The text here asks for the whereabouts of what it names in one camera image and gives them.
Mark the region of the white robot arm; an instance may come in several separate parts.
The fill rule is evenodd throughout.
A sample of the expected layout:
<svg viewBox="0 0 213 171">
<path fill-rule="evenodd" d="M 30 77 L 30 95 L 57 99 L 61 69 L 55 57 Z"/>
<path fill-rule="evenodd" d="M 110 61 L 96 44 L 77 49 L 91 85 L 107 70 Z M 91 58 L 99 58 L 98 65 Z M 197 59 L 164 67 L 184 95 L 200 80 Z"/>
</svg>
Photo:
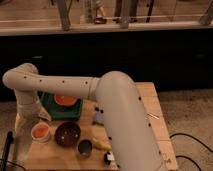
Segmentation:
<svg viewBox="0 0 213 171">
<path fill-rule="evenodd" d="M 35 65 L 24 63 L 6 71 L 2 81 L 14 91 L 20 116 L 30 116 L 41 107 L 39 91 L 95 101 L 119 171 L 168 171 L 142 97 L 127 74 L 44 76 Z"/>
</svg>

